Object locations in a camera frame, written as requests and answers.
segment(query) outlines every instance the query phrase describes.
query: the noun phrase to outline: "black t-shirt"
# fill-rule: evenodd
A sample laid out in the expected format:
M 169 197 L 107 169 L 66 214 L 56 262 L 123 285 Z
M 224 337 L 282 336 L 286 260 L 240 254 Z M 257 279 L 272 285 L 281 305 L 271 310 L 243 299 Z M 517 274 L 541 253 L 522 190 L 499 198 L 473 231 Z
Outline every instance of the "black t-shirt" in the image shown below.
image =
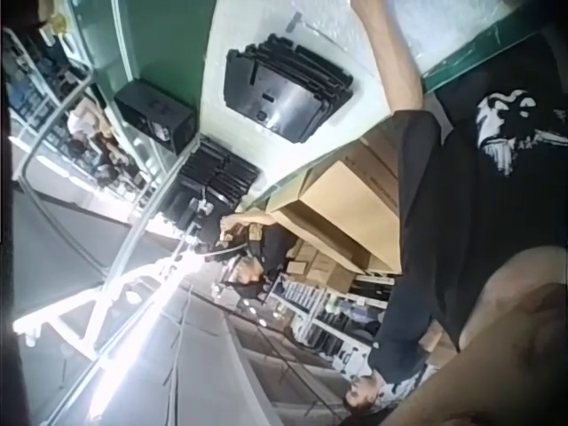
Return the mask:
M 536 35 L 442 88 L 432 111 L 391 118 L 404 275 L 377 336 L 380 349 L 369 356 L 387 381 L 412 376 L 424 362 L 418 340 L 432 317 L 457 346 L 485 283 L 508 259 L 566 246 L 561 66 Z
M 285 264 L 286 254 L 296 244 L 297 237 L 279 224 L 260 226 L 259 228 L 261 229 L 261 235 L 258 236 L 260 238 L 260 253 L 257 253 L 255 249 L 250 251 L 263 266 L 264 275 L 271 278 Z M 255 243 L 251 241 L 250 230 L 248 231 L 248 244 L 253 246 Z

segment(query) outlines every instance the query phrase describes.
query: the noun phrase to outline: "graphic print on shirt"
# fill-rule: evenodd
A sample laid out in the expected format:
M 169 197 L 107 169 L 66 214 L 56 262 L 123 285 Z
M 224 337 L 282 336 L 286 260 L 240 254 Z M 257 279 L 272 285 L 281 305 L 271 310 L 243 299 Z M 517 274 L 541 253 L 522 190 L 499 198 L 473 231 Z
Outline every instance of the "graphic print on shirt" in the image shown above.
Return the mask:
M 477 148 L 491 156 L 505 176 L 513 172 L 519 151 L 538 144 L 568 147 L 560 131 L 566 126 L 565 111 L 540 107 L 527 91 L 487 96 L 477 106 L 476 123 Z

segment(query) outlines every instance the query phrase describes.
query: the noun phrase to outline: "brown cardboard box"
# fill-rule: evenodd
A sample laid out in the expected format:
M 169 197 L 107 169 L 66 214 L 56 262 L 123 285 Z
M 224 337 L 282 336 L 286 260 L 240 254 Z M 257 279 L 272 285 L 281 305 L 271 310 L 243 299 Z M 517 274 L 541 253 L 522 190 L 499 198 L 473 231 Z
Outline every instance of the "brown cardboard box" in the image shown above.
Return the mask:
M 378 123 L 373 129 L 365 133 L 360 140 L 369 147 L 392 176 L 398 179 L 398 154 L 397 148 L 391 140 L 392 129 L 390 124 L 392 124 L 390 120 Z
M 300 254 L 300 250 L 302 249 L 303 244 L 304 242 L 298 238 L 298 241 L 296 241 L 294 247 L 288 250 L 288 253 L 286 253 L 286 259 L 296 259 L 298 254 Z
M 308 184 L 307 208 L 376 256 L 385 272 L 400 272 L 398 181 L 366 146 L 349 144 L 314 168 Z
M 304 275 L 306 269 L 308 269 L 308 264 L 306 262 L 288 262 L 286 272 L 296 275 Z
M 376 273 L 392 273 L 392 269 L 385 262 L 373 255 L 371 255 L 371 258 L 369 259 L 367 271 Z
M 318 253 L 306 278 L 308 281 L 347 294 L 355 278 L 355 273 L 347 271 L 331 257 Z
M 318 250 L 309 242 L 302 241 L 302 246 L 296 255 L 297 262 L 307 262 L 310 264 L 318 254 Z
M 368 266 L 368 251 L 304 203 L 304 196 L 312 191 L 310 175 L 308 170 L 276 191 L 266 212 L 348 270 L 362 273 Z

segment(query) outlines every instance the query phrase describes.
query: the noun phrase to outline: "black speaker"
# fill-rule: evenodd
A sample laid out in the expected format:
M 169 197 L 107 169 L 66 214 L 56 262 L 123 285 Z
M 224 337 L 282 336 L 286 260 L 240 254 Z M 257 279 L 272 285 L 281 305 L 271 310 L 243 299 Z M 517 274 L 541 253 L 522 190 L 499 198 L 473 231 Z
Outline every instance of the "black speaker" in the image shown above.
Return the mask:
M 114 95 L 125 122 L 179 155 L 197 132 L 195 111 L 141 80 Z

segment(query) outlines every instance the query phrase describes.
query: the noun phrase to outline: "electronic equipment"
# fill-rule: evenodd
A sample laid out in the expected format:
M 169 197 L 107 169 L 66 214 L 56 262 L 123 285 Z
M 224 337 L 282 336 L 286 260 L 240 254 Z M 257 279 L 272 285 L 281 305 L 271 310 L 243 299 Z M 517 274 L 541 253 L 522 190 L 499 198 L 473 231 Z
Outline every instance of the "electronic equipment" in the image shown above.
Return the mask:
M 227 53 L 226 105 L 292 143 L 303 143 L 353 95 L 353 77 L 272 34 Z
M 179 155 L 197 132 L 195 111 L 141 80 L 114 95 L 125 122 Z

